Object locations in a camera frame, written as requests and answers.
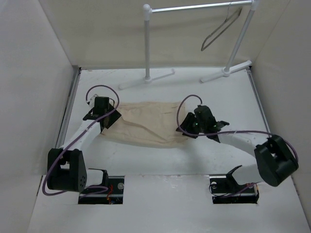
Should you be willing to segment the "beige trousers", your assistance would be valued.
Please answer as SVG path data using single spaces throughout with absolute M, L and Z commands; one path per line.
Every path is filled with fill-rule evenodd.
M 176 118 L 181 123 L 187 113 L 182 106 L 177 114 L 179 106 L 180 102 L 122 103 L 118 107 L 121 117 L 102 135 L 108 140 L 142 147 L 181 147 L 188 138 L 176 131 Z

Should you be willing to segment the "grey wire hanger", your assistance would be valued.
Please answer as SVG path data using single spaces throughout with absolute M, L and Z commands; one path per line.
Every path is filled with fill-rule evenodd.
M 202 42 L 201 51 L 206 50 L 212 43 L 214 43 L 231 25 L 240 17 L 242 12 L 242 7 L 239 7 L 232 14 L 229 15 L 229 10 L 227 11 L 227 16 L 225 20 L 213 30 Z

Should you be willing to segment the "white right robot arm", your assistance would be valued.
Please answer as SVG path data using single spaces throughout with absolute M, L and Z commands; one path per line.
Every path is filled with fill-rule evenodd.
M 282 137 L 263 131 L 233 130 L 228 122 L 217 121 L 204 105 L 197 106 L 183 121 L 177 121 L 176 130 L 192 138 L 205 136 L 255 158 L 255 164 L 237 166 L 226 174 L 225 186 L 231 192 L 251 183 L 277 187 L 299 168 L 296 152 Z

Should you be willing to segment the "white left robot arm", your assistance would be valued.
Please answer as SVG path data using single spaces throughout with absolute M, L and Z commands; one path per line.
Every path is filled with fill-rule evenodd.
M 83 192 L 93 188 L 97 193 L 105 193 L 109 188 L 105 170 L 89 168 L 84 153 L 92 141 L 109 129 L 120 117 L 108 97 L 95 96 L 91 99 L 90 111 L 83 117 L 79 129 L 70 140 L 60 148 L 51 149 L 48 153 L 48 173 L 44 180 L 50 190 Z

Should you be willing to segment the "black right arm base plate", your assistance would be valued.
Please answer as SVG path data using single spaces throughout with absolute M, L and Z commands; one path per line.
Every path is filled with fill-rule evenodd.
M 257 204 L 259 191 L 256 183 L 238 184 L 225 175 L 209 176 L 209 191 L 213 204 Z

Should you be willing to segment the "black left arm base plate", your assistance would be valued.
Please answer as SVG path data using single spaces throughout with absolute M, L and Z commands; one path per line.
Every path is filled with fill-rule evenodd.
M 85 189 L 78 198 L 78 204 L 123 204 L 124 176 L 109 176 L 97 188 Z

